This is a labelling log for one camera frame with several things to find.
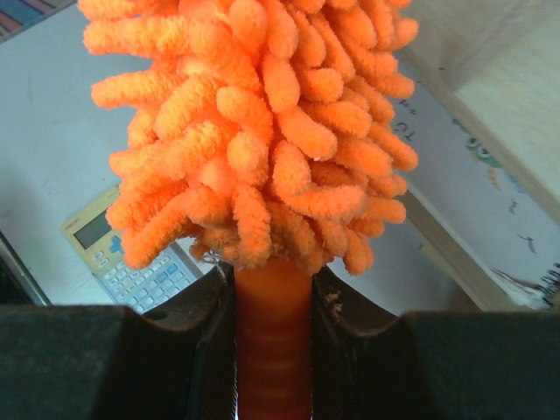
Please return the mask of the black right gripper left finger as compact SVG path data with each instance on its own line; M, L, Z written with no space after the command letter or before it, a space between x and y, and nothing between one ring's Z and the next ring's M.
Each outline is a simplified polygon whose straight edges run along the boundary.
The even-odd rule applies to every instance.
M232 419L235 294L229 264L160 306L5 305L4 419Z

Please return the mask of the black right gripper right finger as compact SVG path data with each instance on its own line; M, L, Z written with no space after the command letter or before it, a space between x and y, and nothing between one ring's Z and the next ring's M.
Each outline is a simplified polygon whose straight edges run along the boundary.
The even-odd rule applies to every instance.
M395 316L323 268L312 289L317 419L556 419L559 316Z

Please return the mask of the orange microfiber duster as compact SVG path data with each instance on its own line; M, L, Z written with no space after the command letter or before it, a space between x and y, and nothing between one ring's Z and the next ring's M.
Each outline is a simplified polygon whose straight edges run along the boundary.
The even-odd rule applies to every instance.
M234 267L238 415L312 415L312 276L369 270L417 154L391 128L414 81L404 1L81 1L85 47L148 69L95 83L132 107L108 223L143 269L179 238Z

